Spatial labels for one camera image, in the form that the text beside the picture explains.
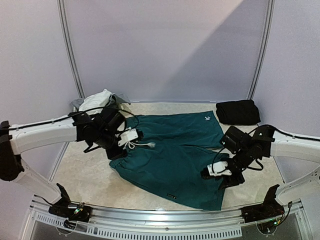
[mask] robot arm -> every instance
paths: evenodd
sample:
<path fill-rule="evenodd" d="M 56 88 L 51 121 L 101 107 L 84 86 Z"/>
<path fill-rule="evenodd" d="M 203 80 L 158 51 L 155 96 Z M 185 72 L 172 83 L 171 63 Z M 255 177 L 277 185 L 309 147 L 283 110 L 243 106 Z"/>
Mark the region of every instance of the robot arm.
<path fill-rule="evenodd" d="M 295 135 L 271 125 L 257 127 L 253 136 L 231 126 L 220 143 L 234 156 L 208 165 L 201 176 L 204 179 L 223 178 L 221 189 L 244 183 L 242 172 L 262 157 L 292 157 L 320 164 L 320 137 Z M 264 202 L 243 207 L 242 216 L 246 222 L 265 219 L 266 216 L 275 217 L 284 213 L 282 205 L 319 191 L 320 166 L 281 187 L 278 184 L 270 187 Z"/>
<path fill-rule="evenodd" d="M 83 203 L 72 204 L 63 186 L 49 182 L 31 169 L 21 154 L 55 143 L 86 141 L 88 148 L 85 153 L 104 148 L 110 160 L 123 157 L 127 154 L 123 145 L 142 134 L 135 129 L 129 134 L 117 134 L 124 122 L 125 117 L 113 108 L 104 108 L 94 116 L 72 112 L 68 116 L 32 124 L 9 125 L 8 121 L 4 121 L 0 125 L 0 179 L 18 183 L 42 197 L 51 205 L 51 214 L 87 222 L 91 208 Z"/>

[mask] white wall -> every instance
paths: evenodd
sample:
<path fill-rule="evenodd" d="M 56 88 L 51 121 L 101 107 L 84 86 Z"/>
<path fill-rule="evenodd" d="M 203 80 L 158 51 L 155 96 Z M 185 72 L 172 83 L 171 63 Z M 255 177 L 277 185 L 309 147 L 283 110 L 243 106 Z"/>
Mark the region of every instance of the white wall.
<path fill-rule="evenodd" d="M 245 99 L 268 0 L 68 0 L 67 20 L 87 96 L 133 101 Z"/>
<path fill-rule="evenodd" d="M 320 136 L 320 1 L 275 1 L 270 37 L 254 100 L 263 123 Z M 317 166 L 280 158 L 286 182 Z M 320 239 L 320 194 L 303 199 L 314 239 Z"/>
<path fill-rule="evenodd" d="M 77 98 L 56 0 L 0 2 L 0 121 L 31 123 L 67 114 Z M 61 144 L 22 157 L 48 177 Z M 0 180 L 0 238 L 17 240 L 33 194 Z"/>

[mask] folded black cloth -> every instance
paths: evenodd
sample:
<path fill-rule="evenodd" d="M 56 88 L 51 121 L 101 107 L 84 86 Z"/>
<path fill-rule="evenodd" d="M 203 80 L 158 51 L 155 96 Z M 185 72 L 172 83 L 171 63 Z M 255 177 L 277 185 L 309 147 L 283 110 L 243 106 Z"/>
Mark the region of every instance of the folded black cloth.
<path fill-rule="evenodd" d="M 253 100 L 217 103 L 216 115 L 222 124 L 254 125 L 261 122 L 259 110 Z"/>

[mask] green shorts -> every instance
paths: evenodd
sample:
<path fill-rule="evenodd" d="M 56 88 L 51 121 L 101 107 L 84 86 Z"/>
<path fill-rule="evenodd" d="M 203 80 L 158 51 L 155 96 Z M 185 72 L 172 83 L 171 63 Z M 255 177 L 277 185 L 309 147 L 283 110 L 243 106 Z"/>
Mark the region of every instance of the green shorts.
<path fill-rule="evenodd" d="M 224 135 L 213 111 L 182 113 L 174 115 L 138 115 L 138 130 L 144 134 L 139 143 L 165 143 L 174 145 L 221 148 Z M 128 127 L 134 127 L 137 120 L 127 119 Z"/>
<path fill-rule="evenodd" d="M 221 127 L 212 111 L 176 115 L 138 116 L 137 129 L 144 134 L 139 144 L 155 147 L 128 149 L 128 156 L 113 160 L 110 166 L 132 184 L 178 204 L 196 209 L 221 210 L 222 179 L 202 179 L 200 172 L 211 164 L 221 148 Z M 128 126 L 135 121 L 130 118 Z M 215 159 L 228 157 L 219 154 Z"/>

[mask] drawstring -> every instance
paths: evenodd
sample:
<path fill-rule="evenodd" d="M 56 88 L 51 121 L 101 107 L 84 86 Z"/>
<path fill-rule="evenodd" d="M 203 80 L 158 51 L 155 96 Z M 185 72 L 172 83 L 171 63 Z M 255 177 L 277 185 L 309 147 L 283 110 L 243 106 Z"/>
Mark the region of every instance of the drawstring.
<path fill-rule="evenodd" d="M 154 142 L 139 144 L 139 143 L 134 143 L 134 142 L 131 142 L 131 141 L 127 141 L 125 143 L 123 149 L 126 149 L 127 146 L 128 146 L 129 149 L 134 149 L 136 146 L 148 146 L 150 148 L 154 148 L 156 146 L 156 144 Z"/>

